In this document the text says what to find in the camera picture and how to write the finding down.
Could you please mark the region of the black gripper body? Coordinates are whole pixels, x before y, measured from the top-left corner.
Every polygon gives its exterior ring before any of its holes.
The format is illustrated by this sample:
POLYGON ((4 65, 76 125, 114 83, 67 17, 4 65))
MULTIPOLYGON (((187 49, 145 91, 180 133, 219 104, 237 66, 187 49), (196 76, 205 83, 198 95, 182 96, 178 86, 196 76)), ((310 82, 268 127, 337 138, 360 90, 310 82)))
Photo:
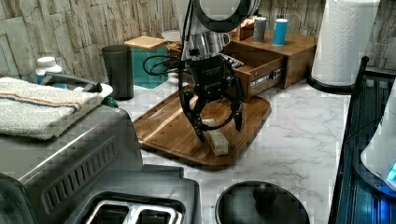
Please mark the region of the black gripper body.
POLYGON ((232 64, 223 56, 181 62, 178 66, 180 79, 183 79, 185 68, 188 68, 192 76, 193 88, 189 90, 179 87, 179 100, 182 105, 187 105, 193 96, 197 96, 204 105, 222 98, 235 105, 244 100, 241 80, 235 74, 232 64))

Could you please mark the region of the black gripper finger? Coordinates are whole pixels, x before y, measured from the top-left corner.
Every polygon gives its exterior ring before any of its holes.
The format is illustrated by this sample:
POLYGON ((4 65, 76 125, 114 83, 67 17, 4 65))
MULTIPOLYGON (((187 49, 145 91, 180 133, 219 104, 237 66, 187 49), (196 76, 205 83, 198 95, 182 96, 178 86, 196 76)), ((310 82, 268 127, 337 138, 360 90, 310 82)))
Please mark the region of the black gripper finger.
POLYGON ((242 129, 244 105, 241 101, 232 101, 231 109, 231 117, 234 122, 234 127, 238 132, 240 132, 242 129))
POLYGON ((193 92, 182 92, 179 95, 179 101, 183 109, 183 113, 190 122, 197 137, 203 143, 205 141, 204 131, 206 130, 206 126, 203 124, 200 114, 205 107, 205 103, 199 97, 197 97, 194 108, 191 108, 191 99, 193 96, 193 92))

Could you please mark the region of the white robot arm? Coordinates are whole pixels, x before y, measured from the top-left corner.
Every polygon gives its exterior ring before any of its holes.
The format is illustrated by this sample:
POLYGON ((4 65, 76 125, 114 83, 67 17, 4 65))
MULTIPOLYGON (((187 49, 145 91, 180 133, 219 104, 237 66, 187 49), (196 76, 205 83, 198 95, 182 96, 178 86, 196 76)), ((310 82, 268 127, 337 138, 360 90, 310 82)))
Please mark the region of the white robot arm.
POLYGON ((234 122, 241 130, 245 94, 241 79, 222 55, 231 42, 229 33, 253 15, 261 0, 177 0, 181 30, 181 55, 178 74, 188 68, 193 80, 191 90, 178 82, 183 112, 200 140, 214 128, 204 124, 201 112, 211 102, 227 99, 231 113, 223 121, 234 122))

